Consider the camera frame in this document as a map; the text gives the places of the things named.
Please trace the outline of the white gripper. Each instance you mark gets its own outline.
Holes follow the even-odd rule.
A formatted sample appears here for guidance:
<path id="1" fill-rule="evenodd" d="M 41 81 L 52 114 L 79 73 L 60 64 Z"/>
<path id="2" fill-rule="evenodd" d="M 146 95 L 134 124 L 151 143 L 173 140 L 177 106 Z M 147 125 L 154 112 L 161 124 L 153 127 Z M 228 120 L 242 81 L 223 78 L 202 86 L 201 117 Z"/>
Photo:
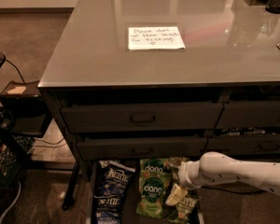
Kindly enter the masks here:
<path id="1" fill-rule="evenodd" d="M 180 158 L 170 158 L 168 166 L 171 172 L 176 172 L 178 170 L 178 180 L 182 186 L 180 187 L 174 183 L 171 193 L 165 201 L 166 205 L 174 206 L 186 197 L 188 189 L 199 189 L 202 186 L 202 175 L 200 172 L 200 163 L 198 161 L 181 163 Z"/>

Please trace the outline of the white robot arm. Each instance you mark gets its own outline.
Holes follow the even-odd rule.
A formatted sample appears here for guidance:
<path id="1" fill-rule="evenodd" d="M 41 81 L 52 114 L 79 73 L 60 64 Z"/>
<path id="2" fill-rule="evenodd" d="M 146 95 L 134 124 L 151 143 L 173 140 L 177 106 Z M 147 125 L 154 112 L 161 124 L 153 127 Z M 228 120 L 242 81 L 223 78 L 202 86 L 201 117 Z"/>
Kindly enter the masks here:
<path id="1" fill-rule="evenodd" d="M 207 152 L 198 161 L 182 162 L 177 180 L 179 183 L 174 184 L 166 205 L 176 205 L 189 190 L 236 181 L 280 196 L 280 162 L 239 161 L 218 152 Z"/>

